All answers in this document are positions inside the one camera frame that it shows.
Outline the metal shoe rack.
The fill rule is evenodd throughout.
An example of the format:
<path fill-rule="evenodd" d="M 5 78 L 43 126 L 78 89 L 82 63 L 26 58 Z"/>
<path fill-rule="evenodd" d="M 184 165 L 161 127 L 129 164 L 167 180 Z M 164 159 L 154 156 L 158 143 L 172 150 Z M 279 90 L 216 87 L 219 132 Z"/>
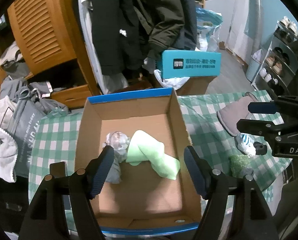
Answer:
<path fill-rule="evenodd" d="M 298 26 L 288 17 L 277 22 L 252 86 L 272 98 L 298 95 Z"/>

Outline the grey sock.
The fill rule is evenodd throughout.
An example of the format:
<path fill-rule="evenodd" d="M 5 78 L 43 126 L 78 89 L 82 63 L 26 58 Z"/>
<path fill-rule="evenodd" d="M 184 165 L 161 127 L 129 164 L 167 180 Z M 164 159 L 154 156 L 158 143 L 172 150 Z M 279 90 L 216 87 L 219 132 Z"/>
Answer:
<path fill-rule="evenodd" d="M 119 184 L 121 182 L 120 164 L 127 159 L 128 146 L 114 148 L 114 160 L 106 178 L 107 183 Z"/>

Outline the teal shoe box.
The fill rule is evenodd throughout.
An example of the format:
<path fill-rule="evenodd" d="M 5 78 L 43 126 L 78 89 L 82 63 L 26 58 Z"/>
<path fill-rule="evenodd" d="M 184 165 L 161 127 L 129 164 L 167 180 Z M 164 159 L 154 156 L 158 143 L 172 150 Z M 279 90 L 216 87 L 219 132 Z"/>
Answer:
<path fill-rule="evenodd" d="M 165 50 L 156 64 L 163 79 L 218 76 L 221 68 L 221 53 Z"/>

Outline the dark hanging jacket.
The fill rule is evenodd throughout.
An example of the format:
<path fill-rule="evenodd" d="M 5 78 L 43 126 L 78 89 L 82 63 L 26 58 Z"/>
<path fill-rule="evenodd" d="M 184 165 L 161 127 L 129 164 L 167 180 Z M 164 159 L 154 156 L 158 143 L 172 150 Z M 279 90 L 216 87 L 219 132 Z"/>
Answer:
<path fill-rule="evenodd" d="M 92 42 L 103 75 L 137 71 L 168 49 L 195 50 L 195 0 L 91 0 Z"/>

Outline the blue transparent plastic bag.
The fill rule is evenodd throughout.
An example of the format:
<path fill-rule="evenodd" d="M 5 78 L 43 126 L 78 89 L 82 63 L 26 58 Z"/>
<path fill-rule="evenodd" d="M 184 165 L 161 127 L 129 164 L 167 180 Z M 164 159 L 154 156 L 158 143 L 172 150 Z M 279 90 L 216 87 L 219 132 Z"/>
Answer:
<path fill-rule="evenodd" d="M 223 23 L 221 13 L 196 7 L 197 44 L 196 50 L 218 52 L 219 32 Z"/>

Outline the wooden louvered cabinet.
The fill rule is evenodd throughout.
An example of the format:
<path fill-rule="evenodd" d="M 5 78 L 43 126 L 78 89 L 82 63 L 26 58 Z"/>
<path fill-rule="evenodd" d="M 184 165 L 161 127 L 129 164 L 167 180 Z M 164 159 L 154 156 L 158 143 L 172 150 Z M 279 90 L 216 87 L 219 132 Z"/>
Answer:
<path fill-rule="evenodd" d="M 74 0 L 0 0 L 24 61 L 28 80 L 50 81 L 63 90 L 51 98 L 70 109 L 82 108 L 99 95 L 83 36 L 74 13 Z"/>

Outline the white plastic bag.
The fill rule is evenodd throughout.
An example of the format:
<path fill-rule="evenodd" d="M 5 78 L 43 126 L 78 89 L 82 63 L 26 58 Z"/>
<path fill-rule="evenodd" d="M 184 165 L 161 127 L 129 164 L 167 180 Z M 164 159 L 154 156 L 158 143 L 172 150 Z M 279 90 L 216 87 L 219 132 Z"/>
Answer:
<path fill-rule="evenodd" d="M 180 89 L 184 84 L 188 82 L 190 77 L 173 77 L 170 79 L 163 79 L 161 71 L 158 69 L 154 70 L 154 76 L 157 82 L 164 88 L 173 88 L 174 90 Z"/>

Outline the white blue striped sock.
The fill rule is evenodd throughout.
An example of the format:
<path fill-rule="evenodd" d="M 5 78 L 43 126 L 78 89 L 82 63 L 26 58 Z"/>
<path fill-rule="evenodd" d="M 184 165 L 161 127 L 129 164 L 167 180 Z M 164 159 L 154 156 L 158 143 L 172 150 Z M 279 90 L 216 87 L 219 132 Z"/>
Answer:
<path fill-rule="evenodd" d="M 237 148 L 244 155 L 253 157 L 256 155 L 256 149 L 254 147 L 254 139 L 246 133 L 239 133 L 236 137 Z"/>

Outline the green glitter scrubbing cloth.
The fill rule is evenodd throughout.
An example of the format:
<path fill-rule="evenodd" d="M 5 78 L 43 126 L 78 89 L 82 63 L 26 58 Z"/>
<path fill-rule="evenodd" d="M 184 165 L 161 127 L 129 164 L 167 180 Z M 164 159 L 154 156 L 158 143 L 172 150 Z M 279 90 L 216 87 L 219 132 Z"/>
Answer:
<path fill-rule="evenodd" d="M 250 158 L 247 155 L 232 155 L 229 157 L 229 162 L 233 177 L 243 178 L 247 175 L 253 177 L 254 170 L 251 167 Z"/>

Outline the blue cardboard box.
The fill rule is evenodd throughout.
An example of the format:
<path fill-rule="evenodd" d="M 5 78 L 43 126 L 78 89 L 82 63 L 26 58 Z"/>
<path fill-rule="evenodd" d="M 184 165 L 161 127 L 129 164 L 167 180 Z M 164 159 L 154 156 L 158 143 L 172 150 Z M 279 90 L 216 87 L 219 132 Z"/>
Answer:
<path fill-rule="evenodd" d="M 128 137 L 118 183 L 91 201 L 101 230 L 117 235 L 167 235 L 194 230 L 198 196 L 184 162 L 191 144 L 171 88 L 89 97 L 82 114 L 75 168 L 97 158 L 113 134 Z"/>

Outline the grey tote bag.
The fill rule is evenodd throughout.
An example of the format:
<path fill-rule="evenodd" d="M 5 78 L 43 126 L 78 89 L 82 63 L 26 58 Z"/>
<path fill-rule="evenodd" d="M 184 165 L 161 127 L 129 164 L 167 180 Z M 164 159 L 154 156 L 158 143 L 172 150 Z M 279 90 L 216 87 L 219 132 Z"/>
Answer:
<path fill-rule="evenodd" d="M 18 147 L 15 173 L 17 176 L 27 178 L 35 135 L 45 113 L 34 103 L 35 94 L 28 87 L 22 87 L 18 91 L 17 99 L 16 108 L 8 125 L 8 132 Z"/>

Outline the crumpled clear plastic bag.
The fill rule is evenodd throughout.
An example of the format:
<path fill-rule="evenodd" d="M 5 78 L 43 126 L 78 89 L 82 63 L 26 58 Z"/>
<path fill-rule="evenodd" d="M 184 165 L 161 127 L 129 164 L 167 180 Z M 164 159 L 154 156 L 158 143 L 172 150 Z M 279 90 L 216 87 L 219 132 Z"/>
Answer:
<path fill-rule="evenodd" d="M 110 132 L 106 135 L 105 144 L 112 146 L 114 150 L 126 150 L 129 146 L 130 138 L 122 132 Z"/>

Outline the light green cloth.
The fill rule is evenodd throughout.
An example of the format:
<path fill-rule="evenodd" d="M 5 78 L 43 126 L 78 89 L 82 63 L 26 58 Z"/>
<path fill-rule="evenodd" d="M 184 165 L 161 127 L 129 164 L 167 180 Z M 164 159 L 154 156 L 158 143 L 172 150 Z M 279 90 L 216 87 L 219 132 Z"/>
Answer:
<path fill-rule="evenodd" d="M 176 180 L 180 170 L 180 161 L 165 154 L 165 145 L 148 133 L 137 130 L 129 143 L 126 163 L 138 166 L 149 161 L 152 169 L 162 178 Z"/>

